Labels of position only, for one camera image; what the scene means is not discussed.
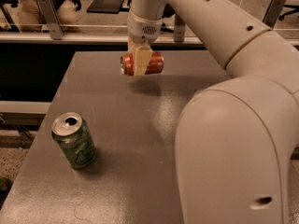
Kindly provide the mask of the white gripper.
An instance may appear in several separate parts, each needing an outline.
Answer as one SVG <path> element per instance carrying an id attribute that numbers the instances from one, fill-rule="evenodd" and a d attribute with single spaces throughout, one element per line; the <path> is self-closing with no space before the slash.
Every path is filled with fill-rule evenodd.
<path id="1" fill-rule="evenodd" d="M 152 49 L 149 46 L 139 44 L 153 43 L 159 36 L 162 27 L 162 14 L 158 13 L 154 18 L 142 18 L 130 11 L 128 14 L 128 52 L 134 56 L 134 75 L 143 76 L 150 63 Z"/>

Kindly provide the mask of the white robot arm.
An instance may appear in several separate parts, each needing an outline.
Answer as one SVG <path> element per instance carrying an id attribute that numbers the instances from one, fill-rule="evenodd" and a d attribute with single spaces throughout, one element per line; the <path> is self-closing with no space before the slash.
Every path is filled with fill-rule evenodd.
<path id="1" fill-rule="evenodd" d="M 298 51 L 229 0 L 133 0 L 135 72 L 170 5 L 231 79 L 184 107 L 175 139 L 185 224 L 289 224 L 290 159 L 299 144 Z"/>

